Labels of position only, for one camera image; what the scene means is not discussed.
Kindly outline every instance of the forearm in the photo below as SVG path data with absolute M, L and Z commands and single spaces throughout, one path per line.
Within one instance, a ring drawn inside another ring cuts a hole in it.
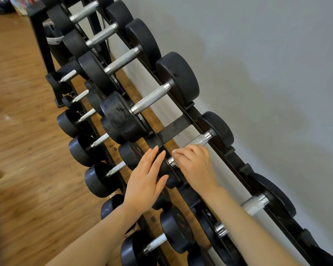
M 249 266 L 299 265 L 223 188 L 205 201 L 221 219 Z
M 138 218 L 134 209 L 122 204 L 70 244 L 47 266 L 105 266 L 112 250 Z

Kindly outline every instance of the wooden floor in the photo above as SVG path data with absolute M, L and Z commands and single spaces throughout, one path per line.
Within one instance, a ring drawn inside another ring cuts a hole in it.
M 95 197 L 84 183 L 86 167 L 70 155 L 70 137 L 57 125 L 53 92 L 45 81 L 45 68 L 26 17 L 0 16 L 0 266 L 45 265 L 76 238 L 100 221 L 106 199 Z M 117 73 L 134 101 L 141 99 L 122 71 Z M 73 80 L 78 92 L 83 79 Z M 151 111 L 144 116 L 152 127 L 163 128 Z M 146 150 L 144 141 L 138 142 Z M 118 145 L 106 145 L 120 162 Z M 168 149 L 177 148 L 174 141 Z M 126 180 L 130 170 L 122 174 Z M 186 215 L 197 241 L 209 242 L 176 190 L 169 190 L 172 202 Z M 145 214 L 153 233 L 159 235 L 160 211 Z M 162 245 L 171 265 L 187 265 L 187 254 Z M 108 265 L 120 265 L 117 246 Z

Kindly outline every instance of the person's right arm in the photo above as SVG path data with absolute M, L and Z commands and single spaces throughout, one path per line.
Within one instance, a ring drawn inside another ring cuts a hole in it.
M 174 150 L 173 157 L 191 187 L 218 215 L 249 266 L 300 265 L 218 185 L 205 147 L 188 145 Z

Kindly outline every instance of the trash can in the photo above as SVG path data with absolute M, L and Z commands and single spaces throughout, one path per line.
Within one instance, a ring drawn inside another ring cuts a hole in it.
M 43 27 L 47 37 L 49 49 L 53 57 L 61 67 L 64 66 L 69 62 L 69 59 L 73 57 L 65 44 L 62 42 L 64 36 L 57 28 L 54 28 L 53 22 L 44 22 Z

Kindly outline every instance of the person's left arm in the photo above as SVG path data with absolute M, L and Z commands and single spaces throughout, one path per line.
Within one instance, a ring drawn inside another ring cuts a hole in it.
M 167 175 L 157 183 L 165 151 L 153 162 L 157 152 L 158 147 L 149 149 L 131 173 L 124 203 L 70 244 L 46 266 L 106 265 L 112 250 L 123 239 L 125 232 L 152 207 L 165 186 Z

